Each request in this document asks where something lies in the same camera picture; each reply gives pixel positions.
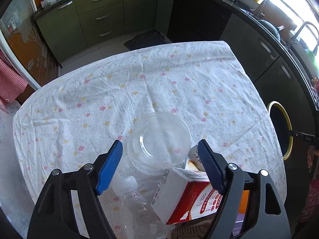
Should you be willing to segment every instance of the red checkered cloth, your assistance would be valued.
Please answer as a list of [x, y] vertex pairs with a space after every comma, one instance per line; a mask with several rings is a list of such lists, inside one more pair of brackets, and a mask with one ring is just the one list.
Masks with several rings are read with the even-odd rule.
[[319, 179], [317, 179], [316, 181], [312, 180], [310, 182], [306, 204], [302, 210], [299, 222], [303, 223], [308, 221], [312, 217], [318, 205], [319, 205]]
[[5, 112], [7, 112], [5, 106], [12, 103], [28, 85], [28, 82], [15, 73], [12, 68], [12, 65], [0, 50], [0, 109]]

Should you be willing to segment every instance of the clear plastic bowl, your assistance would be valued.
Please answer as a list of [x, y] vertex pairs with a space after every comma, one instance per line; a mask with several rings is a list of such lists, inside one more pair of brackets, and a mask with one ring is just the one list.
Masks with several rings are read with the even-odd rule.
[[184, 121], [169, 112], [153, 112], [141, 118], [124, 145], [133, 165], [148, 175], [182, 163], [191, 147]]

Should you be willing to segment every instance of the barcode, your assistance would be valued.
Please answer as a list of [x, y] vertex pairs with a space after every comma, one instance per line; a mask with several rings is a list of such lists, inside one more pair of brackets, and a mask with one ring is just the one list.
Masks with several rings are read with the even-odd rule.
[[178, 172], [186, 176], [187, 178], [195, 181], [208, 181], [208, 176], [206, 172], [201, 171], [192, 171], [192, 170], [185, 170], [180, 168], [175, 168]]

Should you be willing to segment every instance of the countertop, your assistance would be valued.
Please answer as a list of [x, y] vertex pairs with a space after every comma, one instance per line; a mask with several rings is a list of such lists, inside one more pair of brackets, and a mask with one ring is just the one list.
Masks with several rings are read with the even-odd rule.
[[[67, 2], [69, 0], [59, 0], [58, 2], [46, 7], [46, 8], [41, 8], [37, 10], [34, 13], [34, 20], [38, 19], [48, 11], [52, 10], [53, 8]], [[298, 66], [298, 64], [295, 62], [295, 60], [292, 58], [292, 56], [289, 54], [289, 52], [285, 49], [283, 44], [281, 44], [263, 25], [261, 25], [257, 20], [255, 20], [252, 16], [249, 14], [245, 13], [242, 11], [236, 2], [232, 2], [230, 0], [214, 0], [215, 2], [223, 5], [227, 9], [231, 10], [232, 13], [236, 14], [239, 16], [241, 19], [246, 21], [249, 25], [251, 25], [260, 35], [262, 35], [271, 46], [278, 52], [278, 54], [283, 58], [283, 60], [287, 63], [291, 71], [294, 73], [296, 76], [298, 82], [300, 83], [308, 101], [309, 105], [311, 107], [311, 110], [313, 112], [314, 118], [316, 121], [318, 121], [318, 116], [319, 116], [319, 110], [316, 106], [315, 98], [312, 95], [310, 84], [308, 83], [306, 77], [304, 76], [302, 70]]]

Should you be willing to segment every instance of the white floral tablecloth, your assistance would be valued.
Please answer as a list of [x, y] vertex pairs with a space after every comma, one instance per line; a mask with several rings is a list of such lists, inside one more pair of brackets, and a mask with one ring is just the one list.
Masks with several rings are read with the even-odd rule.
[[[223, 41], [166, 44], [111, 56], [42, 87], [14, 116], [14, 141], [31, 197], [36, 201], [50, 172], [78, 170], [125, 141], [141, 116], [154, 111], [185, 121], [192, 145], [211, 148], [243, 170], [270, 173], [282, 200], [286, 176], [266, 107], [229, 46]], [[132, 167], [148, 199], [158, 176]], [[100, 197], [115, 234], [123, 237], [120, 200], [109, 189]], [[87, 235], [74, 197], [82, 234]]]

